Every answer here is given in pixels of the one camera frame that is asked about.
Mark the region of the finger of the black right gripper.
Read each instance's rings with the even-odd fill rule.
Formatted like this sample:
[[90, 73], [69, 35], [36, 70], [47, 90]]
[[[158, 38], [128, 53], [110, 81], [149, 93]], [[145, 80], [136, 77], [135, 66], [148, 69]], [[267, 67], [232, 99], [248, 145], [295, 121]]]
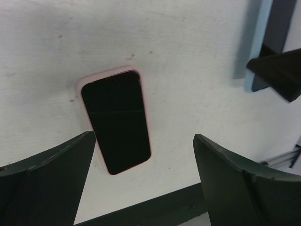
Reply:
[[276, 53], [262, 48], [260, 56], [246, 67], [271, 86], [282, 98], [293, 102], [301, 95], [301, 50]]

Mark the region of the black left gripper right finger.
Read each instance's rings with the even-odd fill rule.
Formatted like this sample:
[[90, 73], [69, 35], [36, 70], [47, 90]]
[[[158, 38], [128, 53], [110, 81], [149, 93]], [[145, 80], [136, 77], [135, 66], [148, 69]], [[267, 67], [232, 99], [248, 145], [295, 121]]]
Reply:
[[256, 163], [201, 134], [193, 148], [213, 226], [299, 226], [301, 177]]

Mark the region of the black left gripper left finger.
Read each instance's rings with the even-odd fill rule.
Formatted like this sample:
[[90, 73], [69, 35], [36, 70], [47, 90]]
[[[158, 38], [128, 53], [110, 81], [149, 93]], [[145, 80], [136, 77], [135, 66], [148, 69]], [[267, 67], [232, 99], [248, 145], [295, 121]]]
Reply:
[[95, 148], [84, 132], [0, 168], [2, 226], [72, 226]]

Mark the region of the light blue phone case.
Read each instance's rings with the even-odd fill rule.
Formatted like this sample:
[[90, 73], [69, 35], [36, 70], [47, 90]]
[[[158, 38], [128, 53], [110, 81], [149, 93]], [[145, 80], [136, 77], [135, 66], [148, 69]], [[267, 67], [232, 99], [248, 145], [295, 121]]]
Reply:
[[255, 73], [247, 69], [247, 63], [260, 55], [273, 1], [248, 0], [236, 59], [233, 86], [244, 87], [252, 93]]

